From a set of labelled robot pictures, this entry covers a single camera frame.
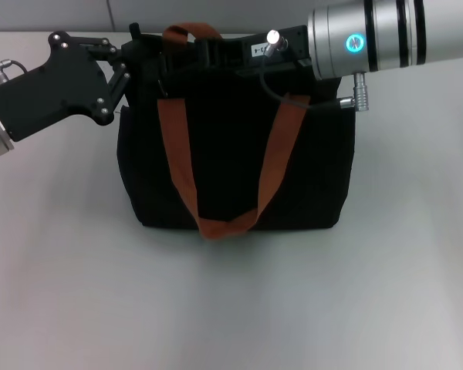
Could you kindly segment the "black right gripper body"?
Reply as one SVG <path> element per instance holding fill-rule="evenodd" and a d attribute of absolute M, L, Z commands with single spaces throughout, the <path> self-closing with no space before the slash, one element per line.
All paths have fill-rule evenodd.
<path fill-rule="evenodd" d="M 312 65 L 306 25 L 280 29 L 279 34 L 285 39 L 285 45 L 266 58 L 266 72 L 285 72 Z M 243 76 L 258 74 L 267 45 L 267 32 L 224 39 L 222 66 Z"/>

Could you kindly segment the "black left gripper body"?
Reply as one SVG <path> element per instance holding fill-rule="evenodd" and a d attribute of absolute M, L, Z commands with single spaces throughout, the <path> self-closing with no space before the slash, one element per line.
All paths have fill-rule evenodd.
<path fill-rule="evenodd" d="M 82 38 L 54 32 L 41 66 L 0 85 L 0 122 L 14 142 L 69 116 L 100 126 L 113 122 L 108 82 L 98 62 L 88 62 Z"/>

